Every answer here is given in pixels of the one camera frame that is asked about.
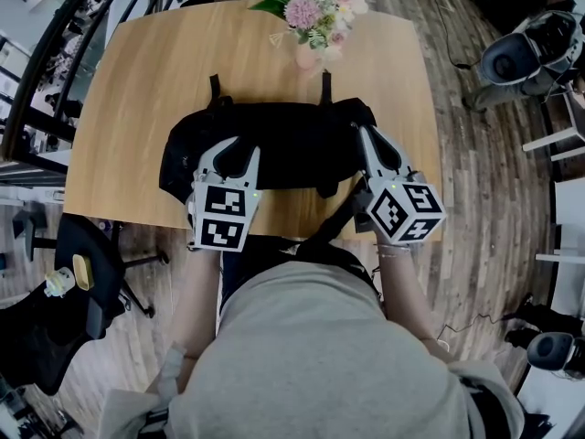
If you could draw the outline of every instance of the office chair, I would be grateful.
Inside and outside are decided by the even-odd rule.
[[[64,213],[56,239],[55,269],[73,269],[74,254],[88,257],[94,285],[89,291],[73,287],[64,297],[47,297],[41,284],[25,299],[0,310],[0,374],[13,388],[35,383],[47,395],[59,390],[69,363],[78,349],[104,338],[112,320],[124,313],[120,291],[145,314],[124,281],[126,268],[153,261],[168,262],[163,253],[124,263],[118,252],[119,225],[112,241],[88,219]]]

